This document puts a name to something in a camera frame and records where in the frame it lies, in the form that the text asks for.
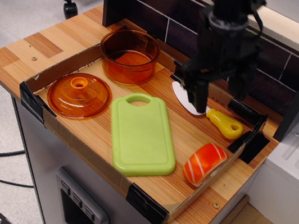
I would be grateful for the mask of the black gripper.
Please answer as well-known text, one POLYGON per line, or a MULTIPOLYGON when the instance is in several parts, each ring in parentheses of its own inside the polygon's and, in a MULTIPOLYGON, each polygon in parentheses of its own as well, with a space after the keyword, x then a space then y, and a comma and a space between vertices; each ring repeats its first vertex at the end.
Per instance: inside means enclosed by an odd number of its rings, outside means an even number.
POLYGON ((207 107, 209 82, 228 77, 228 90, 237 100, 249 93, 261 51, 260 35, 246 32, 248 19, 229 22, 217 18, 212 9, 200 12, 198 51, 182 65, 182 86, 188 101, 199 113, 207 107))

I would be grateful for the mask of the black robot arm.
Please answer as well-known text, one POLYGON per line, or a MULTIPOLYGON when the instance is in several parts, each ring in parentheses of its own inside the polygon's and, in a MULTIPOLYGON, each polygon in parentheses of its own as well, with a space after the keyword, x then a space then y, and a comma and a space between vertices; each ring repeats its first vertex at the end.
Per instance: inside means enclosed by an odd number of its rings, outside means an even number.
POLYGON ((244 100, 255 78, 261 51, 259 35, 246 34, 249 15, 260 29, 257 10, 266 0, 212 0, 200 12, 198 51, 182 65, 181 83, 189 102, 205 113, 209 83, 228 79, 228 90, 237 100, 244 100))

